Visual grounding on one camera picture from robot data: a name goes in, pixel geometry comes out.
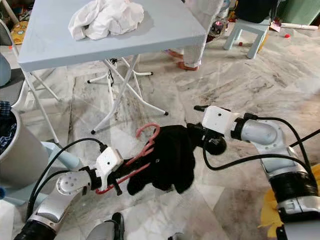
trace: table top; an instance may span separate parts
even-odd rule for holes
[[[36,0],[18,63],[26,72],[200,45],[206,35],[181,0],[133,0],[144,8],[136,30],[100,40],[74,40],[72,15],[90,0]]]

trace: gray bucket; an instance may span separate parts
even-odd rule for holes
[[[48,152],[41,142],[23,125],[16,110],[14,137],[0,155],[0,184],[20,189],[34,183],[48,165]]]

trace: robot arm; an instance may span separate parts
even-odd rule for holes
[[[205,110],[202,125],[209,131],[223,135],[227,140],[250,142],[260,154],[279,154],[297,158],[294,150],[286,145],[284,133],[279,125],[270,120],[250,119],[248,116],[247,114],[241,118],[238,113],[209,106]],[[316,239],[319,239],[320,197],[314,178],[304,167],[290,159],[264,158],[260,161],[275,194],[280,218],[284,222],[282,232],[285,231],[290,239],[301,239],[297,238],[297,233],[293,234],[297,226],[300,226],[301,232],[311,229],[311,232],[304,232],[305,237],[313,239],[309,236],[314,234]]]
[[[108,185],[108,175],[122,163],[118,151],[107,147],[93,167],[86,166],[60,176],[53,191],[33,212],[14,240],[53,240],[72,204],[88,190],[104,190]]]

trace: yellow cloth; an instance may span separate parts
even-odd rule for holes
[[[314,174],[317,185],[320,186],[320,164],[313,166],[311,170]],[[269,189],[264,195],[263,207],[260,215],[260,223],[261,225],[258,226],[258,228],[270,226],[267,234],[268,238],[277,237],[276,229],[277,227],[280,227],[283,223],[278,214],[277,201],[272,189]]]
[[[11,36],[15,45],[22,44],[28,27],[28,21],[20,21],[11,30]]]

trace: white crumpled fabric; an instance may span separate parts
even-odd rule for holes
[[[93,40],[135,30],[144,19],[144,9],[129,0],[93,0],[73,14],[68,29],[75,40]]]

